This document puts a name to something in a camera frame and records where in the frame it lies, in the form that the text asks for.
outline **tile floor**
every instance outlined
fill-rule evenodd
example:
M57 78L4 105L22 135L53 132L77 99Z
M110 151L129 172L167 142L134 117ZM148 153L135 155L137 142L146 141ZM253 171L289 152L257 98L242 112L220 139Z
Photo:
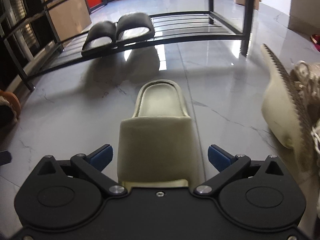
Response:
M117 21L131 11L155 14L181 10L206 10L207 0L121 0L92 14L92 22ZM244 7L233 0L215 0L215 10L242 26ZM298 60L316 62L320 54L308 39L255 12L249 55L239 55L239 41L201 41L160 45L119 53L49 73L36 82L26 99L21 118L0 149L12 153L12 163L0 168L0 231L6 236L20 228L13 199L30 171L47 154L69 159L110 143L115 158L103 171L116 175L119 124L130 118L143 84L171 79L184 92L189 113L199 134L200 175L208 179L218 172L206 152L217 144L231 154L264 160L278 154L307 197L307 211L300 228L312 235L316 218L318 176L298 173L292 153L268 130L260 106L269 82L260 45L266 43L283 64L292 68Z

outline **triangular cutout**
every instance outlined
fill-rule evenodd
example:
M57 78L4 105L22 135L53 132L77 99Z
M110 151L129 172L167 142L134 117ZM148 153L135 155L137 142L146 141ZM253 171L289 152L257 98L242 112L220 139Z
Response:
M282 173L278 163L276 163L276 162L270 162L270 164L266 170L266 173L283 176L283 173Z
M52 162L46 162L42 165L38 175L47 175L47 174L54 174L56 170L52 165Z

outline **metal bolt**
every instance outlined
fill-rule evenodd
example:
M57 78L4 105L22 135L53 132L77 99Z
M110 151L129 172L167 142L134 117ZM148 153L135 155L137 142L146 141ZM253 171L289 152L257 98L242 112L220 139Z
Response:
M114 185L109 188L109 191L113 194L120 195L125 191L125 188L120 185Z
M212 191L212 188L207 185L200 185L196 188L198 194L208 194Z
M156 196L157 196L157 197L163 197L164 195L165 195L165 193L162 192L162 191L158 191L158 192L156 193Z

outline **black slide sandal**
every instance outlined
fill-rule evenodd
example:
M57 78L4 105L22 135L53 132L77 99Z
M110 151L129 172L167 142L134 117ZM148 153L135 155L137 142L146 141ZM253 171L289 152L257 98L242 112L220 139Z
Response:
M121 16L117 25L117 46L145 41L155 36L149 15L141 12L129 13Z
M81 55L88 56L112 48L116 41L116 25L113 22L99 22L91 27L82 47Z

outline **cream slide sandal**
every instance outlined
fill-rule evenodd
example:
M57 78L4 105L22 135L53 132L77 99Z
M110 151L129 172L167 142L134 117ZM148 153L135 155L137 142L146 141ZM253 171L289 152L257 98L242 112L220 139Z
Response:
M307 110L280 60L265 44L261 51L270 70L261 108L263 118L279 142L293 149L300 171L309 171L316 161Z
M120 125L118 180L131 187L200 184L192 119L181 88L170 80L145 84L132 118Z

